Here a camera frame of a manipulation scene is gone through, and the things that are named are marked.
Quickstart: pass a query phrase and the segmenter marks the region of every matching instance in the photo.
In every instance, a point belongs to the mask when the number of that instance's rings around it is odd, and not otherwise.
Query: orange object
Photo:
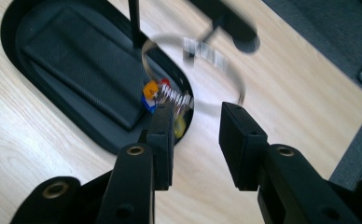
[[[158,92],[159,87],[155,81],[149,81],[143,88],[143,94],[147,100],[154,98],[155,94]]]

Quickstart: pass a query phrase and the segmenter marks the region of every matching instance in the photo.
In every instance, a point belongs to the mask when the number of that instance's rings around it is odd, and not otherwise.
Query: wooden table
[[[258,0],[228,0],[252,20],[260,48],[242,54],[223,32],[210,44],[244,77],[244,107],[269,141],[299,149],[329,178],[362,124],[362,90]],[[0,23],[9,0],[0,0]],[[126,0],[112,0],[128,15]],[[210,22],[184,0],[140,1],[148,36],[199,36]],[[238,191],[217,143],[220,104],[237,92],[203,62],[192,69],[181,53],[164,48],[185,70],[197,99],[190,129],[174,151],[174,184],[156,194],[158,223],[260,223],[255,192]],[[199,102],[210,102],[206,107]],[[8,60],[0,42],[0,223],[8,223],[41,182],[58,175],[82,184],[112,169],[116,157],[92,142]]]

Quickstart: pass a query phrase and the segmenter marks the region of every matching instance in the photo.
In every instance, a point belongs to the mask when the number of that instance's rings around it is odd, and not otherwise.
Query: screw hole
[[[132,156],[140,155],[144,152],[142,147],[131,147],[128,149],[128,154]]]
[[[62,196],[68,190],[68,184],[63,181],[57,181],[47,186],[42,192],[42,196],[46,199],[54,199]]]
[[[291,157],[291,156],[294,156],[294,155],[295,155],[294,151],[292,151],[292,150],[289,149],[289,148],[285,148],[285,147],[277,148],[277,151],[278,151],[278,152],[280,153],[280,155],[282,155],[282,156]]]

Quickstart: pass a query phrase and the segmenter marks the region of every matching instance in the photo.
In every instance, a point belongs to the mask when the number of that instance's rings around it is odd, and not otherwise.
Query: metal spring
[[[173,90],[166,84],[160,86],[157,102],[163,104],[165,102],[174,103],[174,116],[184,116],[185,112],[193,108],[193,98],[186,91],[184,95]]]

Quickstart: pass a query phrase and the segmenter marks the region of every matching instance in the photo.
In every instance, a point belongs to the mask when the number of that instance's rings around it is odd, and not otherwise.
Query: black rubber pad
[[[140,60],[73,9],[63,9],[22,51],[125,129],[143,115]]]

